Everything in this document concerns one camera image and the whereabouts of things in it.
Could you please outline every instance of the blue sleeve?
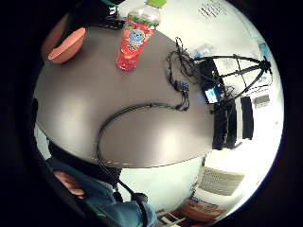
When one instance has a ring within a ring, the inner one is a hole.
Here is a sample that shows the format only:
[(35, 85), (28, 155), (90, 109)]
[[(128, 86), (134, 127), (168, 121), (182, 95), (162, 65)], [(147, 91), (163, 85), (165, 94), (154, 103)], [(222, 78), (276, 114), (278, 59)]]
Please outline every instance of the blue sleeve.
[[(46, 160), (50, 169), (65, 171), (72, 175), (85, 190), (86, 201), (101, 210), (108, 218), (121, 227), (141, 227), (142, 215), (135, 201), (116, 202), (113, 191), (101, 185), (94, 179), (84, 175), (71, 166), (55, 158)], [(154, 226), (157, 216), (154, 209), (143, 202), (148, 215), (148, 227)]]
[[(143, 202), (148, 215), (148, 227), (154, 226), (157, 216), (153, 208)], [(109, 218), (113, 219), (121, 227), (141, 227), (143, 224), (140, 208), (136, 201), (119, 202), (114, 205), (98, 205)]]

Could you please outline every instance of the person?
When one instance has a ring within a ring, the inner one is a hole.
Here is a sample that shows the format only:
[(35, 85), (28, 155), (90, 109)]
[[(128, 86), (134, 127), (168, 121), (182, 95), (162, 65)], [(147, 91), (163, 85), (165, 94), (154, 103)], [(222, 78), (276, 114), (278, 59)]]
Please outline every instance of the person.
[[(39, 102), (33, 98), (32, 103), (32, 124), (36, 122)], [(68, 154), (65, 150), (49, 141), (48, 149), (51, 157), (45, 162), (49, 170), (64, 185), (68, 191), (89, 204), (90, 209), (103, 215), (121, 227), (142, 226), (143, 218), (140, 208), (134, 198), (130, 201), (123, 201), (121, 195), (114, 188), (117, 188), (117, 180), (110, 178), (97, 165), (89, 164)], [(112, 173), (119, 177), (121, 168), (107, 167)], [(141, 200), (147, 216), (148, 227), (154, 226), (157, 221), (152, 206), (148, 204), (148, 198), (143, 193), (136, 193)]]
[[(142, 226), (143, 219), (136, 201), (117, 200), (113, 193), (114, 187), (110, 183), (87, 176), (55, 157), (48, 158), (46, 163), (71, 194), (94, 206), (94, 210), (97, 209), (103, 216), (113, 220), (118, 226)], [(147, 200), (143, 199), (141, 201), (148, 216), (148, 227), (152, 227), (157, 221), (155, 211), (147, 204)]]

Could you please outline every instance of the table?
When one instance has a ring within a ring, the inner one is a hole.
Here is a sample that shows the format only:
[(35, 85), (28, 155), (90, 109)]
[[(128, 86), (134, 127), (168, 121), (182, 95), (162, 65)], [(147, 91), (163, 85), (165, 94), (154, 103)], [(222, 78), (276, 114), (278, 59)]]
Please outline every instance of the table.
[[(174, 41), (156, 31), (132, 72), (115, 65), (120, 41), (120, 31), (90, 27), (81, 51), (64, 64), (46, 61), (37, 82), (39, 128), (57, 146), (90, 163), (97, 163), (98, 128), (111, 114), (146, 102), (176, 105), (182, 98), (166, 75), (165, 59)], [(184, 79), (177, 66), (172, 70)], [(123, 115), (111, 124), (101, 139), (105, 163), (165, 166), (209, 153), (213, 115), (200, 88), (189, 87), (185, 113), (154, 108)]]

